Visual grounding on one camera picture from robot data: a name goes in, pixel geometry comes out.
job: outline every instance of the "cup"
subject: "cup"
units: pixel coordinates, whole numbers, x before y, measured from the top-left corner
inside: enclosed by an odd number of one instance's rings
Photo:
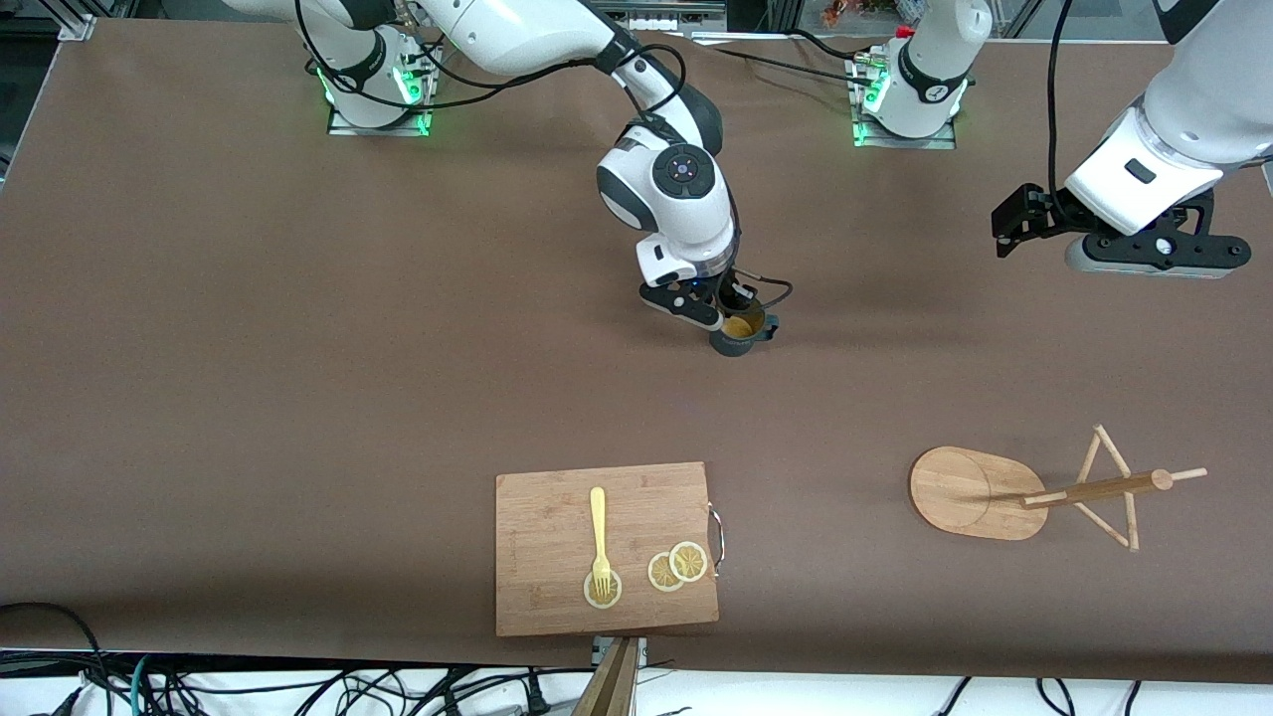
[[[778,330],[778,316],[756,311],[729,316],[719,330],[712,331],[708,343],[721,355],[737,358],[745,355],[757,341],[774,338]]]

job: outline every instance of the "cutting board handle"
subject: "cutting board handle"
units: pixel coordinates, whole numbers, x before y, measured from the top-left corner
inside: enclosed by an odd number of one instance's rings
[[[717,548],[718,548],[717,553],[719,554],[715,562],[712,563],[712,572],[713,572],[712,576],[719,577],[721,563],[724,562],[724,521],[721,520],[721,513],[717,512],[715,507],[712,506],[710,501],[708,502],[708,515],[710,515],[717,524]]]

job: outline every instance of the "white floor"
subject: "white floor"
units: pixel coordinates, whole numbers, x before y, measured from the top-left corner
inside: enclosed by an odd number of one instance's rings
[[[488,670],[471,679],[522,670]],[[207,674],[192,677],[192,685],[207,688],[253,688],[262,685],[309,683],[334,671]],[[378,675],[368,671],[368,678]],[[409,691],[424,691],[442,671],[404,671]],[[565,674],[541,679],[549,703],[575,699],[583,692],[587,674]],[[684,707],[686,716],[799,715],[799,716],[932,716],[945,705],[957,678],[942,677],[834,677],[805,674],[746,674],[709,671],[643,670],[636,689],[636,715],[661,716]],[[1127,682],[1066,682],[1074,698],[1078,716],[1122,716],[1130,687]],[[75,678],[0,680],[0,716],[48,713],[78,685]],[[202,696],[204,708],[213,716],[292,716],[312,688],[255,696]],[[328,692],[311,716],[336,712],[340,689]],[[1050,685],[1054,701],[1059,692]],[[503,713],[510,706],[524,707],[524,692],[517,683],[491,689],[461,703],[463,716]],[[400,702],[390,697],[393,713]],[[116,713],[127,716],[127,705],[116,699]],[[430,706],[432,716],[440,705]],[[1267,716],[1273,713],[1273,687],[1236,684],[1147,683],[1132,711],[1137,716]],[[98,689],[85,689],[75,716],[106,713],[104,697]],[[1032,679],[975,678],[952,711],[952,716],[1051,716],[1039,698]],[[349,716],[386,716],[386,705],[363,699]]]

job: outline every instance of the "dried lemon slice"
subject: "dried lemon slice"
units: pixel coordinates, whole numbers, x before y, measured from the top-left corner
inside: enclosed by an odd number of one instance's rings
[[[614,569],[610,571],[610,595],[606,599],[598,598],[597,594],[592,591],[592,572],[583,576],[583,599],[597,609],[610,609],[619,601],[619,598],[622,596],[622,594],[624,581],[619,578],[619,572]]]
[[[651,558],[649,567],[645,568],[649,584],[654,585],[658,591],[676,591],[685,584],[681,577],[672,573],[672,566],[667,561],[668,554],[671,553],[659,552]]]
[[[673,547],[667,557],[668,567],[682,582],[696,582],[708,573],[708,553],[693,541]]]

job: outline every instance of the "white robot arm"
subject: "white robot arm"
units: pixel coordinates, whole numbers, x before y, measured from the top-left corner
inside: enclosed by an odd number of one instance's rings
[[[1171,64],[1127,108],[1057,196],[1023,185],[994,214],[999,256],[1069,231],[1085,271],[1221,278],[1250,257],[1211,236],[1211,189],[1273,148],[1267,0],[1156,0]],[[1181,227],[1197,218],[1189,233]]]
[[[885,45],[887,76],[863,110],[899,136],[936,134],[957,111],[993,25],[985,0],[929,0],[915,34]]]
[[[297,0],[225,3],[297,25]],[[416,4],[489,73],[521,76],[574,60],[612,76],[639,111],[597,167],[597,187],[615,217],[651,232],[636,247],[642,298],[712,331],[721,329],[726,313],[754,310],[754,289],[737,283],[732,269],[740,232],[715,162],[723,131],[709,99],[584,0]],[[298,31],[308,34],[311,52],[344,79],[359,80],[349,89],[348,82],[327,82],[346,120],[383,126],[412,112],[396,106],[404,102],[390,76],[404,57],[401,43],[410,38],[386,25],[396,15],[388,0],[299,0],[299,6],[304,24]]]

